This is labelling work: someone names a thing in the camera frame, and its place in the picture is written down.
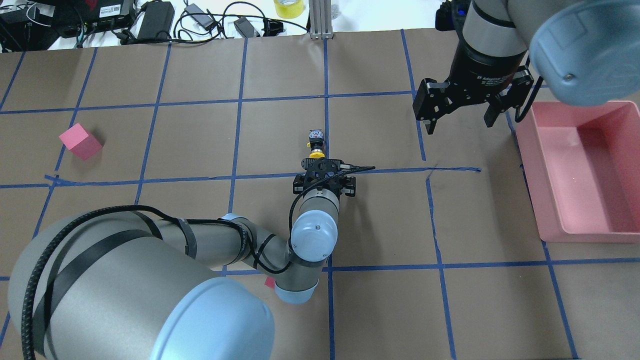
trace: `tape roll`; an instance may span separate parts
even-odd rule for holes
[[[276,13],[283,19],[293,19],[300,16],[305,9],[305,3],[302,0],[273,0],[276,7]]]

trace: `pink bin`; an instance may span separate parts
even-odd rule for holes
[[[640,242],[640,111],[536,102],[516,134],[544,241]]]

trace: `white table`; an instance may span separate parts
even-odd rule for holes
[[[305,10],[300,16],[295,19],[287,19],[302,26],[307,24],[308,17],[308,0],[303,0],[305,3]],[[182,0],[170,0],[175,9],[175,16],[173,23],[180,17],[185,5]],[[279,19],[276,14],[273,0],[249,0],[249,3],[257,5],[267,17]],[[393,29],[415,29],[415,28],[433,28],[435,23],[435,12],[440,7],[442,0],[394,0],[394,1],[382,1],[382,0],[333,0],[333,3],[337,3],[340,15],[333,20],[333,31],[383,31]],[[21,0],[8,0],[4,1],[2,5],[7,4],[21,4],[24,3]],[[138,8],[144,1],[138,1]],[[222,13],[225,7],[231,1],[221,0],[194,0],[189,3],[197,4],[202,10],[209,9],[211,13]],[[47,5],[38,4],[37,7],[45,15],[52,14],[53,7]],[[235,4],[227,13],[234,13],[238,15],[260,15],[258,11],[251,6],[245,4]],[[139,19],[136,21],[135,26],[131,29],[134,34],[137,34],[138,28],[144,19],[144,13],[142,13]],[[234,17],[228,17],[225,19],[225,31],[228,37],[240,37],[236,31],[233,22],[236,20]],[[257,29],[262,28],[262,19],[250,19]],[[186,28],[193,29],[197,32],[204,32],[199,25],[195,23],[191,18],[185,18],[183,24]],[[296,26],[285,24],[285,32],[282,35],[300,35],[304,34],[301,28]],[[206,38],[194,36],[194,39]],[[70,49],[76,44],[75,38],[59,38],[49,48],[51,49]],[[84,42],[85,47],[100,47],[100,46],[114,46],[119,45],[120,41],[110,32],[97,33],[90,35]]]

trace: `grid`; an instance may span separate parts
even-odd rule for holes
[[[20,113],[55,113],[60,111],[72,111],[72,116],[68,127],[73,126],[76,123],[76,117],[78,113],[82,111],[90,111],[90,110],[113,110],[120,108],[153,108],[153,116],[151,119],[150,127],[148,130],[148,136],[144,151],[144,156],[142,160],[142,166],[140,169],[140,176],[138,179],[128,179],[128,180],[120,180],[120,181],[70,181],[60,177],[60,175],[45,175],[44,179],[46,182],[42,183],[17,183],[17,184],[0,184],[0,189],[10,189],[10,188],[46,188],[48,189],[48,194],[46,196],[46,200],[44,202],[44,206],[42,211],[40,212],[40,216],[35,226],[35,230],[33,232],[33,236],[36,236],[40,230],[40,226],[42,225],[42,220],[47,211],[47,207],[51,200],[51,197],[57,188],[63,187],[77,187],[77,186],[116,186],[116,185],[134,185],[137,186],[137,192],[135,196],[134,203],[137,204],[140,201],[140,196],[142,193],[142,189],[145,184],[150,183],[172,183],[172,182],[183,182],[183,181],[230,181],[230,191],[228,198],[228,212],[233,211],[234,205],[234,195],[236,192],[236,181],[240,179],[264,179],[264,178],[280,178],[280,177],[293,177],[296,173],[278,173],[278,174],[255,174],[255,175],[241,175],[237,173],[237,165],[238,165],[238,153],[239,153],[239,142],[241,137],[241,122],[242,122],[242,109],[243,104],[246,102],[262,102],[262,101],[289,101],[289,100],[304,100],[304,99],[324,99],[324,130],[326,136],[326,153],[329,155],[330,153],[330,144],[332,139],[332,133],[330,129],[330,99],[339,98],[339,97],[384,97],[391,95],[408,95],[412,94],[415,97],[416,89],[414,85],[414,76],[412,69],[412,61],[410,57],[410,49],[408,46],[408,42],[406,39],[406,34],[404,30],[401,30],[398,34],[397,41],[402,43],[402,47],[404,50],[404,58],[406,60],[406,71],[410,80],[410,83],[407,84],[407,90],[401,91],[388,91],[388,92],[360,92],[360,93],[344,93],[344,94],[331,94],[330,86],[329,86],[329,50],[328,50],[328,41],[325,39],[323,42],[323,75],[324,75],[324,93],[318,95],[302,95],[302,96],[282,96],[282,97],[259,97],[259,98],[245,98],[244,95],[244,84],[245,84],[245,70],[246,70],[246,61],[247,61],[247,48],[250,45],[247,39],[244,40],[243,43],[243,51],[242,51],[242,61],[241,61],[241,75],[239,79],[239,93],[237,99],[222,99],[222,100],[210,100],[210,101],[181,101],[181,102],[161,102],[161,96],[163,93],[164,81],[166,77],[167,67],[170,62],[170,55],[172,52],[172,46],[166,46],[166,54],[164,57],[164,65],[162,69],[162,75],[159,83],[159,88],[157,91],[157,96],[155,102],[151,103],[141,103],[141,104],[123,104],[123,105],[110,105],[110,106],[81,106],[81,102],[83,100],[83,95],[86,90],[88,81],[92,74],[94,62],[96,59],[96,55],[98,52],[108,51],[107,49],[98,49],[95,48],[92,53],[92,58],[90,64],[88,66],[88,70],[84,77],[83,85],[81,87],[79,97],[77,98],[76,105],[73,108],[51,108],[51,109],[36,109],[36,110],[3,110],[3,106],[5,101],[7,100],[10,91],[12,89],[12,85],[19,73],[20,66],[23,62],[25,54],[22,53],[20,59],[17,63],[15,71],[13,71],[12,78],[8,83],[6,92],[3,95],[2,102],[0,102],[0,116],[1,115],[9,115],[9,114],[20,114]],[[216,103],[234,103],[237,104],[237,117],[236,117],[236,126],[235,126],[235,140],[234,140],[234,153],[233,153],[233,165],[232,165],[232,173],[230,176],[216,176],[216,177],[171,177],[171,178],[148,178],[145,177],[145,173],[147,171],[147,160],[150,153],[150,148],[152,145],[152,140],[154,137],[154,129],[156,127],[156,118],[159,111],[159,108],[165,106],[180,106],[180,105],[196,105],[196,104],[216,104]],[[506,114],[507,122],[509,124],[509,128],[515,139],[515,130],[513,128],[513,124],[511,122],[511,117],[509,113]],[[416,151],[420,152],[420,156],[422,161],[427,161],[428,153],[425,150],[425,143],[423,140],[422,130],[419,124],[416,124],[416,131],[418,136],[418,145],[419,148]],[[65,148],[64,146],[60,149],[60,153],[58,155],[55,171],[57,172],[60,169],[62,164],[63,157],[65,156]],[[452,359],[457,359],[458,354],[456,353],[456,328],[452,324],[452,315],[451,315],[451,307],[449,294],[447,292],[447,281],[445,270],[448,269],[469,269],[469,268],[513,268],[513,267],[525,267],[525,266],[541,266],[546,267],[549,272],[550,282],[553,287],[554,295],[557,302],[557,308],[559,310],[559,314],[562,320],[562,324],[564,327],[564,333],[566,336],[566,342],[568,344],[568,348],[570,349],[570,354],[574,359],[577,359],[579,356],[579,348],[577,348],[573,336],[572,336],[572,328],[570,327],[570,321],[568,320],[565,305],[563,302],[563,296],[561,293],[561,288],[558,284],[556,277],[556,269],[555,266],[559,265],[588,265],[588,264],[615,264],[615,263],[640,263],[639,257],[615,257],[615,258],[584,258],[584,259],[552,259],[547,244],[541,242],[541,246],[544,252],[544,260],[534,260],[534,261],[503,261],[503,262],[446,262],[445,258],[442,255],[440,250],[437,231],[437,218],[438,218],[438,206],[435,205],[434,198],[437,197],[437,191],[432,188],[431,176],[436,172],[471,172],[471,173],[480,173],[483,169],[481,167],[438,167],[437,164],[435,166],[425,166],[425,167],[406,167],[406,168],[381,168],[377,170],[372,170],[368,173],[370,174],[395,174],[395,173],[412,173],[412,172],[422,172],[427,174],[426,180],[424,182],[424,192],[427,194],[428,203],[425,204],[425,207],[428,208],[428,214],[430,219],[426,219],[426,221],[430,221],[431,228],[433,230],[432,239],[433,246],[435,248],[436,254],[436,262],[435,263],[424,263],[424,264],[403,264],[403,265],[362,265],[362,266],[334,266],[333,265],[333,256],[329,257],[326,267],[324,268],[324,273],[326,273],[328,280],[328,334],[329,334],[329,355],[330,359],[334,360],[339,358],[336,356],[336,338],[335,338],[335,319],[334,319],[334,273],[338,272],[375,272],[375,271],[388,271],[388,270],[437,270],[438,277],[440,282],[440,291],[442,295],[442,311],[444,312],[445,325],[446,325],[446,333],[449,347],[449,355]],[[259,274],[256,270],[231,270],[224,266],[220,272],[222,276],[227,275],[255,275]],[[8,281],[8,274],[0,274],[3,275],[0,277],[0,281]],[[0,345],[4,339],[4,335],[6,334],[8,322],[10,320],[9,314],[6,314],[4,319],[2,333],[0,334]]]

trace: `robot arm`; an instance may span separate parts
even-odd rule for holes
[[[424,79],[413,102],[429,134],[460,106],[487,102],[488,127],[519,109],[533,85],[529,62],[520,66],[527,50],[567,104],[592,106],[640,90],[640,0],[453,0],[442,5],[436,27],[455,29],[460,41],[449,77]]]
[[[337,241],[339,197],[355,195],[348,175],[373,167],[326,158],[320,130],[309,138],[289,239],[235,214],[182,219],[148,206],[100,209],[42,231],[9,283],[24,358],[267,360],[268,307],[210,269],[243,261],[274,277],[283,301],[311,297]]]

